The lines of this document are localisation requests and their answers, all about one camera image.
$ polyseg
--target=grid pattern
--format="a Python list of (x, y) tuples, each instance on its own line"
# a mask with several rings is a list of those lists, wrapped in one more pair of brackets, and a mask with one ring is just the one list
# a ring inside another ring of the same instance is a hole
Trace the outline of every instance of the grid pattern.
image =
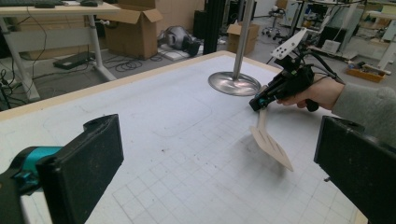
[[(233, 63), (218, 57), (0, 122), (0, 147), (64, 145), (84, 122), (117, 113), (125, 161), (87, 223), (352, 223), (356, 208), (313, 162), (326, 112), (269, 106), (266, 130), (288, 154), (290, 172), (252, 137), (259, 115), (250, 97), (208, 85)], [(248, 63), (242, 72), (261, 83), (274, 75)], [(43, 201), (26, 202), (36, 223), (50, 220)]]

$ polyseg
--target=table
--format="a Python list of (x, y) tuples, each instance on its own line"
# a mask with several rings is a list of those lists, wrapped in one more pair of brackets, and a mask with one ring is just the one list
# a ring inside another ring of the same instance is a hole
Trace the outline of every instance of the table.
[[(56, 8), (34, 8), (34, 7), (2, 7), (0, 10), (0, 27), (9, 50), (14, 58), (15, 64), (19, 69), (19, 79), (26, 92), (28, 100), (35, 102), (40, 100), (40, 96), (35, 88), (32, 76), (26, 71), (19, 52), (65, 48), (71, 46), (90, 45), (95, 50), (95, 68), (108, 80), (116, 79), (102, 64), (99, 41), (96, 33), (96, 27), (93, 15), (116, 13), (119, 8), (110, 4), (103, 3), (98, 7), (56, 7)], [(44, 17), (44, 16), (64, 16), (64, 15), (85, 15), (88, 17), (90, 26), (83, 28), (72, 28), (65, 30), (47, 30), (27, 31), (27, 32), (10, 32), (4, 18), (7, 17)]]
[[(353, 223), (356, 207), (313, 162), (330, 113), (270, 104), (266, 129), (290, 172), (254, 141), (251, 97), (209, 86), (234, 62), (219, 51), (2, 112), (0, 173), (22, 149), (63, 146), (117, 113), (125, 161), (87, 223)], [(266, 84), (279, 69), (245, 58), (241, 72)], [(49, 222), (42, 193), (23, 202), (31, 220)]]
[[(388, 14), (388, 13), (381, 13), (378, 11), (368, 11), (368, 15), (372, 18), (379, 18), (385, 20), (392, 20), (391, 24), (395, 24), (396, 15)], [(396, 35), (390, 40), (390, 44), (385, 50), (384, 55), (382, 56), (381, 60), (379, 61), (377, 67), (379, 69), (384, 70), (389, 61), (392, 59), (393, 54), (396, 52)]]

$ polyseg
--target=human hand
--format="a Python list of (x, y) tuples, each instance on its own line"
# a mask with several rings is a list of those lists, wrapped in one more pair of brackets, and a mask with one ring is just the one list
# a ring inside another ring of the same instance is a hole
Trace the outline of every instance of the human hand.
[(306, 107), (307, 99), (315, 101), (319, 106), (332, 110), (335, 102), (344, 89), (344, 84), (336, 82), (334, 79), (315, 75), (314, 84), (305, 91), (299, 92), (294, 96), (285, 99), (278, 99), (277, 102), (282, 105), (295, 105), (299, 108)]

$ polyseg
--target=gray sleeve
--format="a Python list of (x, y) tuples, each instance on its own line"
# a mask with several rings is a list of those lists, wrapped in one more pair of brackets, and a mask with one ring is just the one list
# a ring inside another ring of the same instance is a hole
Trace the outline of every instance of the gray sleeve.
[(346, 84), (332, 113), (365, 127), (365, 132), (396, 147), (396, 93)]

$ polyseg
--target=metal pole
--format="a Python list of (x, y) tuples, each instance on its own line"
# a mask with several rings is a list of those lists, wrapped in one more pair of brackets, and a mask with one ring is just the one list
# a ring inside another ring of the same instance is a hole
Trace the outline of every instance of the metal pole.
[(242, 22), (242, 31), (239, 36), (238, 50), (236, 51), (235, 65), (233, 67), (233, 79), (238, 79), (239, 72), (241, 71), (242, 59), (244, 57), (245, 48), (248, 38), (248, 27), (250, 26), (250, 18), (253, 11), (254, 0), (247, 0), (247, 7)]

